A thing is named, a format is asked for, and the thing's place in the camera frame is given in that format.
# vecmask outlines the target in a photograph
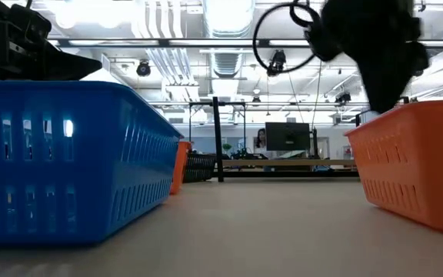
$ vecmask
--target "black basket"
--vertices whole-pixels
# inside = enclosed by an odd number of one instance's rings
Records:
[[[201,182],[213,178],[215,163],[216,157],[213,155],[189,153],[183,182]]]

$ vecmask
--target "basket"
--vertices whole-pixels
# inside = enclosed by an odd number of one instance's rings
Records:
[[[181,135],[107,82],[0,82],[0,244],[100,242],[168,197]]]
[[[181,190],[182,181],[184,180],[185,166],[188,161],[188,152],[191,150],[190,142],[179,142],[177,157],[175,159],[174,178],[172,179],[172,186],[170,194],[176,195]]]
[[[346,135],[369,202],[443,230],[443,101],[404,105]]]
[[[201,182],[213,178],[216,157],[213,155],[188,154],[185,166],[184,183]]]

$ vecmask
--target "floor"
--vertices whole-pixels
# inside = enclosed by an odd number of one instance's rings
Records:
[[[228,179],[85,249],[0,249],[0,276],[443,276],[443,234],[375,208],[355,180]]]

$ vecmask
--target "orange plastic basket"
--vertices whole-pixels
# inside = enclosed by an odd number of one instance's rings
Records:
[[[176,195],[181,190],[182,180],[184,179],[185,165],[188,161],[188,152],[191,150],[190,142],[179,142],[177,149],[177,158],[175,158],[174,176],[170,194]]]
[[[443,230],[443,101],[404,105],[346,135],[369,202]]]

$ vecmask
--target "blue plastic basket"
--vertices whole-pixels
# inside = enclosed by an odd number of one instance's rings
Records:
[[[107,82],[0,82],[0,244],[100,242],[167,199],[180,133]]]

